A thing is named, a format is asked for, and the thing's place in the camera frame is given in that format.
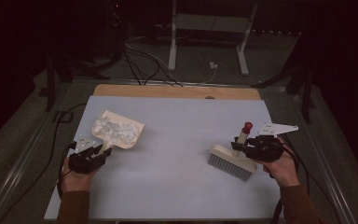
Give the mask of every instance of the scrub brush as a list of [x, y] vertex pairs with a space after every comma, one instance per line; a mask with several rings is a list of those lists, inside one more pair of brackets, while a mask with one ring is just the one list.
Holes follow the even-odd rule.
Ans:
[[[235, 138], [237, 144], [244, 144], [246, 142], [252, 127], [253, 124], [251, 122], [245, 123], [241, 129], [240, 136]], [[254, 161], [251, 161], [243, 153], [240, 154], [239, 151], [234, 149], [214, 145], [210, 153], [209, 164], [242, 180], [246, 180], [257, 168], [257, 164]]]

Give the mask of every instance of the metal stand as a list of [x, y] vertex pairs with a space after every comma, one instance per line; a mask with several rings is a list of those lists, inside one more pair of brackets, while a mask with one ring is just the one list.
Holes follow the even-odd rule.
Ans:
[[[191, 29], [191, 30], [210, 30], [223, 32], [243, 33], [243, 40], [237, 46], [238, 61], [240, 63], [241, 74], [248, 76], [248, 66], [246, 64], [245, 56], [243, 54], [246, 43], [251, 33], [255, 13], [257, 11], [257, 4], [253, 5], [253, 9], [249, 18], [233, 18], [233, 17], [212, 17], [201, 15], [186, 15], [176, 13], [176, 0], [172, 2], [172, 37], [170, 59], [168, 61], [168, 69], [175, 70], [176, 66], [176, 29]], [[211, 25], [209, 27], [202, 27], [200, 24], [206, 22]]]

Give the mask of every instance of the wooden board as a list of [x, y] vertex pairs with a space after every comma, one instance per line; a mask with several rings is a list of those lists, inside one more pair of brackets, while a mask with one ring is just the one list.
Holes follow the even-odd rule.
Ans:
[[101, 84], [95, 88], [94, 95], [133, 96], [133, 97], [169, 97], [193, 99], [231, 99], [260, 100], [255, 89], [223, 87], [172, 87], [172, 86], [135, 86]]

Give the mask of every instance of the white bracket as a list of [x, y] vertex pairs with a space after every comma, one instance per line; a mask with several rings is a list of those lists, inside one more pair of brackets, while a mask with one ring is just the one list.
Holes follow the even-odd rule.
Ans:
[[277, 135], [280, 133], [290, 133], [297, 131], [297, 126], [283, 125], [283, 124], [274, 124], [274, 123], [265, 123], [263, 127], [258, 131], [258, 135]]
[[95, 144], [96, 144], [95, 141], [91, 141], [80, 135], [79, 140], [76, 142], [75, 153], [82, 152], [90, 147], [94, 147]]

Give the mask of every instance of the brush bristles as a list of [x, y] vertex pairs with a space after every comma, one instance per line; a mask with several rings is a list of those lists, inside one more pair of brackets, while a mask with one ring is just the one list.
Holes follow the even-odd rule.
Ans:
[[252, 174], [251, 172], [241, 168], [240, 166], [237, 166], [229, 161], [225, 161], [214, 154], [211, 154], [208, 163], [220, 170], [223, 170], [231, 175], [236, 176], [241, 180], [246, 180]]

